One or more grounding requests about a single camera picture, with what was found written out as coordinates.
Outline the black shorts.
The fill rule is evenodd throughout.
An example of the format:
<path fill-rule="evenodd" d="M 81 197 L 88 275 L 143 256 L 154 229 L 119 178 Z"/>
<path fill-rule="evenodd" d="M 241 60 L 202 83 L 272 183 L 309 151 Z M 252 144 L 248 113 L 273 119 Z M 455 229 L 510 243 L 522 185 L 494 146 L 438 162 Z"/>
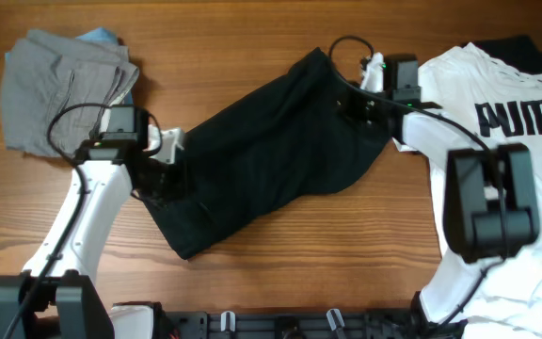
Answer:
<path fill-rule="evenodd" d="M 284 75 L 188 131 L 177 192 L 146 204 L 184 260 L 303 195 L 340 192 L 391 138 L 314 49 Z"/>

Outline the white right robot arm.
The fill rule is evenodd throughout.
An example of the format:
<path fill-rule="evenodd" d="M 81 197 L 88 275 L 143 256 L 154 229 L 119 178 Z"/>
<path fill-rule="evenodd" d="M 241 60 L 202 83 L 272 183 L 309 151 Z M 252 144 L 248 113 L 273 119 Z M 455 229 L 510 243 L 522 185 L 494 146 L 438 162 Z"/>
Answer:
<path fill-rule="evenodd" d="M 491 149 L 463 125 L 423 109 L 417 66 L 413 55 L 389 61 L 368 57 L 361 62 L 361 84 L 351 89 L 390 119 L 398 137 L 403 134 L 404 116 L 419 113 L 475 144 L 446 153 L 442 227 L 456 259 L 480 268 L 477 278 L 470 280 L 441 265 L 432 281 L 416 294 L 411 325 L 419 335 L 432 338 L 465 327 L 457 316 L 491 269 L 535 242 L 540 222 L 528 148 L 510 144 Z"/>

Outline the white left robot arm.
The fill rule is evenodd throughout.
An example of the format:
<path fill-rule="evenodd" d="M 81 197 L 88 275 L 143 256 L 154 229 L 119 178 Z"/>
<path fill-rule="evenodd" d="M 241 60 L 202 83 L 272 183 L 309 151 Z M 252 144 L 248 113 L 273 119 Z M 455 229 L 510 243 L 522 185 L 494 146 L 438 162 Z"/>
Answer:
<path fill-rule="evenodd" d="M 165 174 L 184 149 L 180 128 L 86 140 L 54 224 L 17 275 L 0 275 L 0 338 L 157 338 L 171 331 L 161 307 L 128 302 L 107 310 L 95 281 L 106 239 L 143 177 Z"/>

